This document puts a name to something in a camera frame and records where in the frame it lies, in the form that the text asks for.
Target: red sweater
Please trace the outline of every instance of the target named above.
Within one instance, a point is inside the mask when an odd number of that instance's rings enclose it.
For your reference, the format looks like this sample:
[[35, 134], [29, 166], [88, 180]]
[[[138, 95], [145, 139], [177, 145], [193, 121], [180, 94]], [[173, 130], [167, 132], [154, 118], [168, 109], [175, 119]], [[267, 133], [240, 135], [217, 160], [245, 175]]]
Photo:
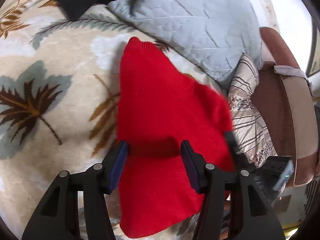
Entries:
[[133, 37], [120, 65], [118, 139], [129, 144], [119, 183], [120, 226], [130, 238], [155, 234], [201, 209], [180, 156], [189, 140], [207, 162], [233, 170], [223, 133], [226, 100], [178, 72], [151, 42]]

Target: screw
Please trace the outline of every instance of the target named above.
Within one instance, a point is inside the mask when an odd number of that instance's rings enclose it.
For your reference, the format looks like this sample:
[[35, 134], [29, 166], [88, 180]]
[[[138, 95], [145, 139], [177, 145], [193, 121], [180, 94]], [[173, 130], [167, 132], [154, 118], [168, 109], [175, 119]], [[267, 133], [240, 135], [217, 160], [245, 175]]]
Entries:
[[205, 165], [205, 167], [206, 167], [208, 170], [213, 170], [216, 166], [214, 166], [214, 164], [212, 164], [212, 163], [207, 163], [207, 164]]
[[246, 171], [246, 170], [242, 170], [242, 171], [240, 171], [240, 173], [241, 173], [242, 176], [245, 176], [245, 177], [249, 176], [249, 172]]
[[62, 172], [59, 173], [59, 176], [62, 177], [62, 178], [66, 177], [67, 175], [68, 175], [67, 171], [62, 171]]
[[101, 164], [101, 163], [97, 163], [97, 164], [95, 164], [95, 165], [93, 166], [93, 168], [94, 168], [95, 170], [101, 170], [101, 169], [102, 169], [102, 164]]

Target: striped fabric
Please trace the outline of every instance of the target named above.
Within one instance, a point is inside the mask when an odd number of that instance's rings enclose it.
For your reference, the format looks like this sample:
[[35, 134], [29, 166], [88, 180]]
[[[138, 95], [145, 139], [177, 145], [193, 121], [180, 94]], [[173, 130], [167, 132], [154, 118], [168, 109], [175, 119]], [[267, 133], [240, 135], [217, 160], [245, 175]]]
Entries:
[[231, 82], [228, 101], [239, 147], [251, 163], [260, 167], [268, 156], [276, 155], [276, 151], [263, 118], [251, 102], [258, 84], [257, 69], [252, 60], [243, 55]]

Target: brown leaf print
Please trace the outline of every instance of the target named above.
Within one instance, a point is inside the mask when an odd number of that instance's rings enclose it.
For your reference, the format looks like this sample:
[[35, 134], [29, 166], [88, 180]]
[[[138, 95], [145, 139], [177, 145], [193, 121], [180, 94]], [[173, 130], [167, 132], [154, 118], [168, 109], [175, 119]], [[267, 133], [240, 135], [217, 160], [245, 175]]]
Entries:
[[50, 0], [50, 1], [47, 1], [46, 3], [44, 3], [43, 5], [39, 6], [38, 8], [42, 8], [42, 7], [46, 7], [46, 6], [59, 7], [60, 5], [57, 0]]
[[188, 78], [191, 78], [193, 80], [196, 80], [193, 75], [189, 74], [189, 73], [183, 73], [185, 76], [187, 76]]
[[163, 53], [167, 53], [170, 51], [170, 46], [162, 41], [154, 41], [155, 46], [161, 50]]
[[6, 105], [10, 108], [0, 113], [0, 117], [2, 117], [0, 125], [12, 121], [9, 129], [14, 128], [15, 132], [11, 138], [11, 141], [20, 131], [25, 129], [20, 139], [21, 145], [23, 140], [36, 125], [36, 121], [40, 119], [50, 129], [61, 145], [61, 139], [53, 130], [51, 125], [43, 118], [43, 114], [48, 110], [49, 106], [56, 99], [57, 95], [62, 91], [53, 94], [59, 85], [51, 87], [46, 85], [42, 90], [41, 88], [38, 88], [37, 94], [34, 97], [32, 94], [32, 85], [33, 80], [24, 83], [24, 98], [21, 97], [16, 90], [11, 91], [9, 88], [8, 91], [6, 91], [5, 88], [2, 87], [0, 91], [0, 105]]
[[108, 92], [109, 97], [97, 106], [89, 119], [90, 121], [93, 121], [97, 117], [100, 117], [96, 125], [90, 131], [89, 139], [91, 140], [95, 138], [102, 132], [102, 136], [92, 152], [92, 157], [107, 145], [110, 137], [116, 130], [115, 117], [117, 111], [117, 102], [120, 97], [120, 93], [111, 93], [107, 84], [105, 84], [105, 82], [98, 75], [94, 75], [94, 77], [104, 86], [104, 88]]
[[18, 0], [18, 4], [9, 10], [7, 10], [1, 17], [0, 17], [0, 38], [4, 36], [6, 39], [8, 37], [8, 33], [10, 31], [20, 30], [29, 26], [29, 24], [22, 24], [19, 22], [20, 15], [22, 14], [21, 10], [26, 9], [26, 3], [30, 2], [31, 0], [27, 0], [24, 3], [20, 4], [20, 0]]

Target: brown chair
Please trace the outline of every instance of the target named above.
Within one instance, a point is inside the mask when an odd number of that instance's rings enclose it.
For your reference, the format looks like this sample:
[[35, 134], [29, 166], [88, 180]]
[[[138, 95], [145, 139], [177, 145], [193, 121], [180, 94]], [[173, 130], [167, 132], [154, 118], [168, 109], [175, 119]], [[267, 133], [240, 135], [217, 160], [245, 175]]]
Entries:
[[259, 71], [260, 84], [252, 95], [252, 103], [263, 117], [278, 155], [293, 158], [295, 173], [287, 186], [302, 186], [313, 179], [318, 159], [312, 97], [303, 78], [274, 72], [274, 65], [299, 68], [279, 33], [268, 27], [260, 28], [260, 33], [274, 62], [265, 62]]

